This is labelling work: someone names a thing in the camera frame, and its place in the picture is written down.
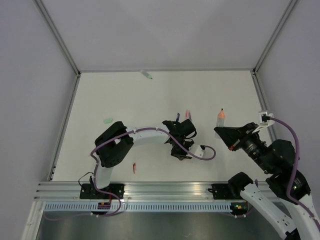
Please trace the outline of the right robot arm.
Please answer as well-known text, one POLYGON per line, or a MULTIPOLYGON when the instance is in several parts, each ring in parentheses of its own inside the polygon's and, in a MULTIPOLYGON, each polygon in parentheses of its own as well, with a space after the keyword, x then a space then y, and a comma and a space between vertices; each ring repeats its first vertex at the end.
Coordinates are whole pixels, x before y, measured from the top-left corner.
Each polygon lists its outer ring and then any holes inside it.
POLYGON ((298 171, 299 144, 278 139, 266 145, 254 122, 242 127, 215 127, 214 131, 230 151, 243 150, 266 174, 269 189, 287 208, 285 215, 244 172, 228 180, 228 194, 252 205, 276 230, 283 240, 318 240, 320 219, 313 205, 311 188, 298 171))

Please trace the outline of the blue gel pen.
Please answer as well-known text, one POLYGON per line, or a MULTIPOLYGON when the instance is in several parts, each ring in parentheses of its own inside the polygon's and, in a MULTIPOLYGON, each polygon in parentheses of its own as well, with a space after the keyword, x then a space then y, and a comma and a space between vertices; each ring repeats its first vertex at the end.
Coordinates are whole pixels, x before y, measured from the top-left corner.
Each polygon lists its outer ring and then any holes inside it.
POLYGON ((180 113, 178 112, 176 115, 176 122, 179 122, 179 120, 180 120, 180 113))

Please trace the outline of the orange highlighter pen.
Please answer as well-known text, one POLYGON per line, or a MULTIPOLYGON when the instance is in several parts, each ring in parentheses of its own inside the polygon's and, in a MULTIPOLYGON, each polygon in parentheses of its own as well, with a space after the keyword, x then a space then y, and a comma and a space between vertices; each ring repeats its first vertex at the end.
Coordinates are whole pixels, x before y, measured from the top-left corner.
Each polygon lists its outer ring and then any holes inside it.
POLYGON ((220 112, 217 115, 217 121, 216 121, 216 127, 224 127, 224 122, 225 122, 225 113, 224 109, 221 108, 220 112))

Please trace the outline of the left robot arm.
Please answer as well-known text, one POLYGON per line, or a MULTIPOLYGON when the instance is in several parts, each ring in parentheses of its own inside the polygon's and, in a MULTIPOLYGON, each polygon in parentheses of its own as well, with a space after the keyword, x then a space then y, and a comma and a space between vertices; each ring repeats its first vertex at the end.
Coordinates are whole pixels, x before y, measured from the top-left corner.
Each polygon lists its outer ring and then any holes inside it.
POLYGON ((113 168, 120 164, 133 147, 146 144, 170 144, 170 155, 180 161, 194 155, 204 156, 203 147, 196 145, 195 126, 189 119, 183 122, 165 120, 155 127, 127 127, 122 121, 113 123, 95 141, 93 155, 97 156, 97 167, 93 174, 91 193, 104 199, 109 193, 113 168))

